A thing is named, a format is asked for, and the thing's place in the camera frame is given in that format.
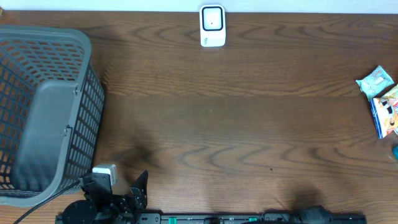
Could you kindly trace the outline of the light green tissue pack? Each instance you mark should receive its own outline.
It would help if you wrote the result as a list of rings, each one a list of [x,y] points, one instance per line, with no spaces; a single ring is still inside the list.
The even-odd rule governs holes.
[[[388,86],[394,84],[389,74],[378,65],[373,72],[361,80],[356,80],[361,92],[370,101]]]

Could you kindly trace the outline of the teal mouthwash bottle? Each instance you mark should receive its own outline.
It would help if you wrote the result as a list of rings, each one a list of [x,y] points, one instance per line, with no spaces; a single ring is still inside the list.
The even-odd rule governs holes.
[[[398,146],[394,146],[392,149],[394,157],[398,160]]]

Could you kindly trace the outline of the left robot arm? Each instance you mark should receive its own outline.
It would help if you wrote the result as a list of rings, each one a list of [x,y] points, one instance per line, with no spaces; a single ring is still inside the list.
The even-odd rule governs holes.
[[[132,223],[147,207],[148,171],[130,187],[131,194],[113,193],[109,174],[92,172],[79,178],[85,198],[71,203],[55,222],[62,224]]]

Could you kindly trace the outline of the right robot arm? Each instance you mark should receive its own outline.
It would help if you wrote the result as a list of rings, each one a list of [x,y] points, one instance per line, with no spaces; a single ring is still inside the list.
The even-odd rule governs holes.
[[[332,221],[332,217],[329,211],[322,206],[318,206],[298,210],[292,215],[290,220],[305,224],[329,224]]]

